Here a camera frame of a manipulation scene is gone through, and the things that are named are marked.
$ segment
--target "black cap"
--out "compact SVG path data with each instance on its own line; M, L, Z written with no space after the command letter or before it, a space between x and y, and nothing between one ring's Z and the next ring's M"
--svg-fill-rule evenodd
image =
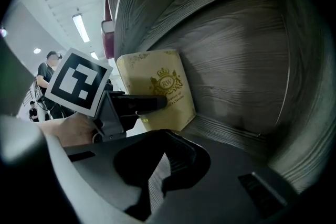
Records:
M55 52L54 50L52 50L50 53L47 54L47 59L48 59L51 55L57 55L57 56L58 56L58 53Z

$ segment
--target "black and white square marker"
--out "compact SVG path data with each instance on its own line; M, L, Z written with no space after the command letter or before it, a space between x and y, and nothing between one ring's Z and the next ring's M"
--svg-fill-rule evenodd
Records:
M59 63L45 96L88 116L94 116L112 67L73 48Z

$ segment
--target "black pants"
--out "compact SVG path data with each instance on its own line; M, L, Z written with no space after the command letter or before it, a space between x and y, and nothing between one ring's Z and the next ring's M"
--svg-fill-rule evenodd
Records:
M44 104L46 105L47 109L50 111L50 114L53 119L62 119L74 114L74 111L62 106L60 104L55 103L54 101L44 97Z

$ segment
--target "gold crest logo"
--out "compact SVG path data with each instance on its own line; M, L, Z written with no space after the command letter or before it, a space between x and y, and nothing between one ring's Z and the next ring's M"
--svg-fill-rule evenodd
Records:
M170 75L168 68L161 68L157 72L157 75L159 76L159 80L151 77L153 86L150 86L150 89L153 90L153 94L155 95L171 94L183 86L180 76L176 74L175 70L173 74Z

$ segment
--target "cream-colored box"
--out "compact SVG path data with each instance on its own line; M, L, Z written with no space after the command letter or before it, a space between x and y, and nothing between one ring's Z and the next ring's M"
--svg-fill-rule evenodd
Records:
M167 107L141 116L147 129L181 131L194 117L195 107L176 50L155 50L123 55L117 60L129 94L165 95Z

